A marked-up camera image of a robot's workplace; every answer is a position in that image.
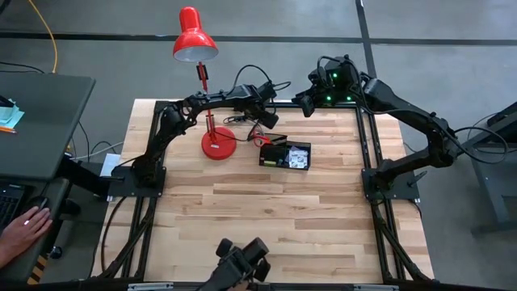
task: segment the wooden table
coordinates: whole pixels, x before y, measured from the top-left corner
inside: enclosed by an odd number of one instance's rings
[[[135,100],[123,160],[144,152],[154,102]],[[229,109],[213,112],[218,124],[235,115]],[[145,280],[205,281],[216,266],[215,250],[222,238],[244,246],[260,237],[270,249],[269,282],[382,282],[372,214],[359,176],[364,165],[354,111],[318,109],[304,118],[300,109],[279,108],[277,114],[278,124],[267,132],[311,142],[309,171],[260,167],[259,148],[253,142],[238,142],[227,160],[206,158],[200,147],[206,131],[204,116],[199,116],[199,124],[188,129],[187,135],[170,143],[166,186],[154,218]],[[386,115],[376,120],[383,155],[404,156],[398,122]],[[237,138],[245,138],[250,130],[250,124],[229,127]],[[115,215],[106,242],[107,264],[128,239],[134,203],[135,199],[128,198]],[[396,200],[393,211],[402,246],[432,276],[417,209]],[[395,273],[391,247],[387,252]],[[99,254],[98,250],[93,274],[100,272]]]

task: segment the lamp base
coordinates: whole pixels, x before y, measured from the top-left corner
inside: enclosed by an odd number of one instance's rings
[[[212,143],[210,133],[205,133],[201,139],[201,148],[207,157],[214,160],[229,158],[237,148],[235,135],[226,127],[216,127],[216,142]]]

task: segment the gray floor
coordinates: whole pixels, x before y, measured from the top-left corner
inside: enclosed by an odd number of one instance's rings
[[[179,34],[176,15],[185,5],[200,9],[206,31],[214,36],[361,37],[354,0],[38,0],[56,32]],[[371,37],[419,39],[517,39],[517,2],[513,0],[364,0]],[[15,1],[0,16],[0,30],[42,32],[25,1]],[[124,139],[135,98],[185,97],[199,90],[193,65],[172,58],[173,42],[58,41],[60,74],[87,75],[98,83],[82,116],[90,142]],[[349,53],[366,70],[363,45],[331,43],[218,42],[220,54],[207,62],[210,90],[228,88],[237,70],[262,66],[275,82],[291,80],[280,98],[289,99],[309,86],[306,75],[322,54]],[[453,128],[473,124],[516,100],[517,46],[372,47],[377,75],[399,96],[448,119]],[[50,71],[48,40],[0,40],[0,60]],[[243,82],[261,83],[253,70]],[[402,125],[404,140],[423,148],[425,138]],[[79,154],[85,140],[75,133]],[[487,197],[481,194],[472,164],[461,157],[454,166],[426,169],[419,183],[423,225],[437,279],[448,283],[517,289],[517,238],[496,234],[473,238],[470,229],[492,222]],[[79,228],[99,235],[99,227],[65,227],[66,262],[81,263],[81,273],[67,272],[65,261],[48,270],[66,278],[87,275],[95,245],[78,243]],[[46,281],[56,280],[45,275]]]

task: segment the person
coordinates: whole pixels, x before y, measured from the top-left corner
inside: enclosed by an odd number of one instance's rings
[[[0,234],[0,268],[31,247],[51,225],[48,208],[35,206],[15,218]]]

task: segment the mounting plate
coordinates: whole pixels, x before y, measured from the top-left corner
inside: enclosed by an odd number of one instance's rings
[[[385,191],[377,188],[372,182],[372,176],[375,174],[375,170],[376,169],[363,169],[361,171],[366,199],[414,200],[420,198],[413,171],[399,175],[393,181],[391,189]]]
[[[114,197],[160,197],[165,185],[166,168],[158,171],[158,181],[154,188],[139,188],[131,174],[131,167],[120,167],[116,169],[113,177],[124,177],[124,180],[112,180],[107,194]]]

